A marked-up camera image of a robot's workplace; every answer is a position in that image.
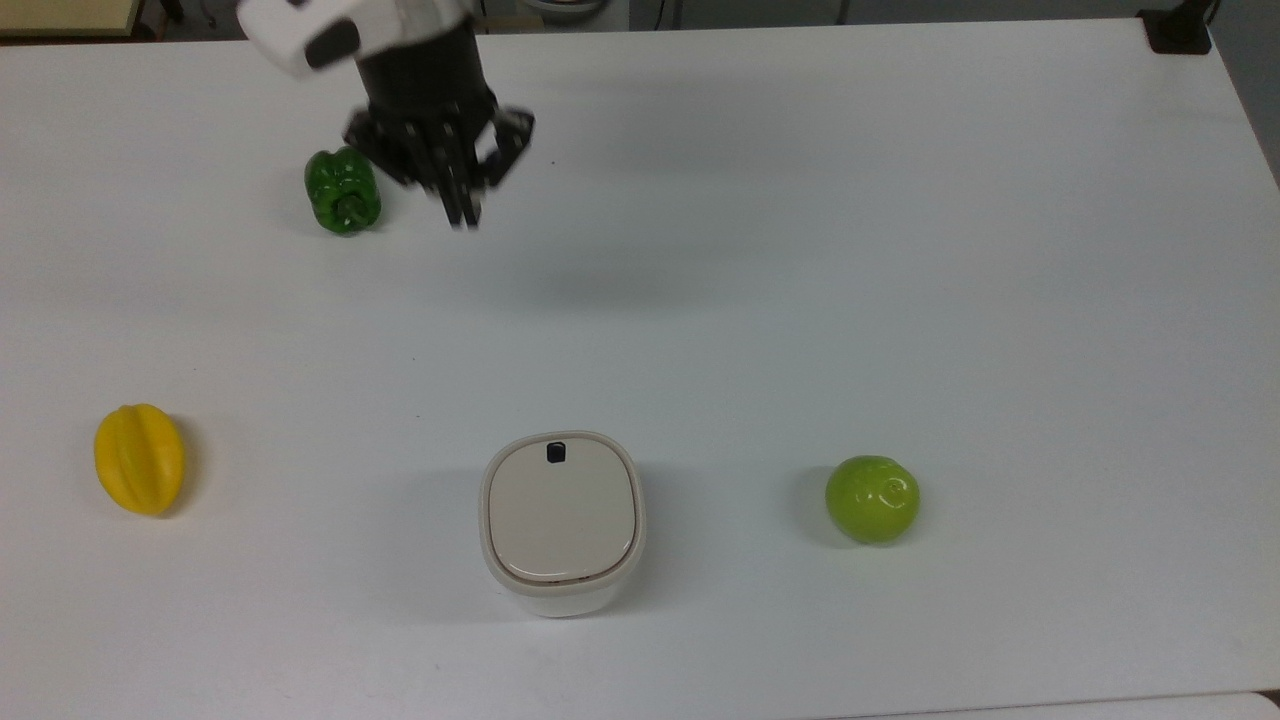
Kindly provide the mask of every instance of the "table surface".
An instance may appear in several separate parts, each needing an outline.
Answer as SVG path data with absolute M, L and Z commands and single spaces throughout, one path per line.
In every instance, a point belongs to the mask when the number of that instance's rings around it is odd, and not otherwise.
M 315 225 L 362 101 L 246 44 L 0 49 L 0 697 L 15 717 L 726 717 L 1280 685 L 1280 193 L 1137 20 L 483 37 L 538 114 L 475 233 Z M 193 455 L 97 487 L 120 404 Z M 645 557 L 549 621 L 489 459 L 620 441 Z M 831 466 L 915 527 L 858 547 Z
M 0 36 L 129 35 L 141 0 L 0 0 Z

